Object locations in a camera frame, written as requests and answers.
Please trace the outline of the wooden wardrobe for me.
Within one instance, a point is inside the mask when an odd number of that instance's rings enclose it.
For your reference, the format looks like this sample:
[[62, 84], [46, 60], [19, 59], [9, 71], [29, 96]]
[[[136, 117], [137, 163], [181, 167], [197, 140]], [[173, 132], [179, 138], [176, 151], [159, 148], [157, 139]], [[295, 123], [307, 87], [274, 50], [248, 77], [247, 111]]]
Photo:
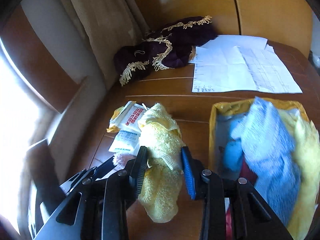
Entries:
[[151, 29], [181, 18], [211, 16], [221, 34], [259, 36], [308, 56], [312, 10], [305, 0], [135, 0]]

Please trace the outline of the blue terry towel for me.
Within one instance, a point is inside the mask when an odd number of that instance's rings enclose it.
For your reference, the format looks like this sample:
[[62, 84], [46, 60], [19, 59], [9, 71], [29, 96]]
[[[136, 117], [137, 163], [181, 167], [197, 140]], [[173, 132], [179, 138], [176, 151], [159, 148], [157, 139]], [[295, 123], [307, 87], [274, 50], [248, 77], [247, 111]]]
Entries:
[[257, 175], [255, 189], [284, 225], [289, 223], [300, 188], [300, 170], [292, 160], [295, 141], [278, 110], [255, 98], [247, 114], [231, 122], [222, 163], [239, 172], [243, 163]]

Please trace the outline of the white paper sheets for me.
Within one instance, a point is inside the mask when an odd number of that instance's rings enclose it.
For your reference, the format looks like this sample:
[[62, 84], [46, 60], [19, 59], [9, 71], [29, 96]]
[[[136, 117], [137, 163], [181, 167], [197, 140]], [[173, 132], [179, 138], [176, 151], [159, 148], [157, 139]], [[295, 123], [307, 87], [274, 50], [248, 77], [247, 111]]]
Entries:
[[193, 93], [237, 90], [272, 94], [302, 92], [267, 39], [220, 35], [196, 48]]

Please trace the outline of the beige curtain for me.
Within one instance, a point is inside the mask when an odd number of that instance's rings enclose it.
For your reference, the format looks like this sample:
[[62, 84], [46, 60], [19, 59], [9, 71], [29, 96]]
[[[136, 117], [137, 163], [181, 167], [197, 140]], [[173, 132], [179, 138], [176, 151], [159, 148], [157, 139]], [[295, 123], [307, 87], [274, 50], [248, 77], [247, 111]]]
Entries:
[[118, 80], [113, 63], [123, 46], [137, 44], [150, 29], [135, 0], [60, 0], [84, 42], [90, 46], [107, 89]]

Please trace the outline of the pink fuzzy plush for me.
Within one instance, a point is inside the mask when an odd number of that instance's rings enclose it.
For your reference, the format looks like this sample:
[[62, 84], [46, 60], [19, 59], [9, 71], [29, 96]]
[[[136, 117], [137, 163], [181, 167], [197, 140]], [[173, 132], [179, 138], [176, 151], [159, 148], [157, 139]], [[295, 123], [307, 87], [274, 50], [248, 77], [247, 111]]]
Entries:
[[115, 153], [113, 155], [113, 164], [119, 168], [124, 168], [127, 162], [131, 159], [135, 159], [135, 156], [128, 153]]

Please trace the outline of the purple velvet gold-fringed cloth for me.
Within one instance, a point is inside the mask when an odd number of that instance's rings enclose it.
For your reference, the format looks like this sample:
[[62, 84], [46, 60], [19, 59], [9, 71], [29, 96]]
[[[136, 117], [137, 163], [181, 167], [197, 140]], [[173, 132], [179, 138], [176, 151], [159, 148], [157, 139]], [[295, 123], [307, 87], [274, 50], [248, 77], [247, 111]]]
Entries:
[[135, 46], [124, 46], [114, 55], [114, 65], [122, 86], [141, 80], [152, 71], [186, 66], [196, 47], [217, 38], [212, 16], [180, 19], [148, 33]]

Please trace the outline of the small white blue-printed packet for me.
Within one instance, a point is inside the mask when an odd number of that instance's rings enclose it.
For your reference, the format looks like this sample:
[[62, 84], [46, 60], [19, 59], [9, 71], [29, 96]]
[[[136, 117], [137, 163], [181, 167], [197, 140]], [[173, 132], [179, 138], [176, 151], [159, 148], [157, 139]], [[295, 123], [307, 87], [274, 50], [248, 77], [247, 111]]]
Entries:
[[140, 133], [121, 129], [108, 150], [113, 153], [127, 153], [134, 155], [139, 142], [139, 137]]

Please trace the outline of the white red-lettered snack packet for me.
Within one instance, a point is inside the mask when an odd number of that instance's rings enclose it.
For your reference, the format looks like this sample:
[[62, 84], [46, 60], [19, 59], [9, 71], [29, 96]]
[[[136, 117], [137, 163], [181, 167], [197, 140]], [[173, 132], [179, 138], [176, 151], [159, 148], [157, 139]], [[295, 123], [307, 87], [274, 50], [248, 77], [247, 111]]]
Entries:
[[123, 112], [120, 115], [118, 127], [127, 131], [135, 131], [140, 133], [138, 121], [146, 113], [142, 105], [137, 104], [135, 101], [128, 101], [125, 105]]

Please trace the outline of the yellow terry towel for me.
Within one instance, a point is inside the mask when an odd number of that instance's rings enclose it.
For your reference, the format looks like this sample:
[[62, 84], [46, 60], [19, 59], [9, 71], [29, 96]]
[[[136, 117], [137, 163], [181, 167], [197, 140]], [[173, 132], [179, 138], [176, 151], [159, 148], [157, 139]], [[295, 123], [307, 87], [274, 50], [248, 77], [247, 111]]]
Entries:
[[183, 180], [180, 128], [163, 105], [156, 103], [138, 121], [140, 145], [148, 150], [147, 170], [138, 200], [155, 223], [167, 223], [178, 213]]

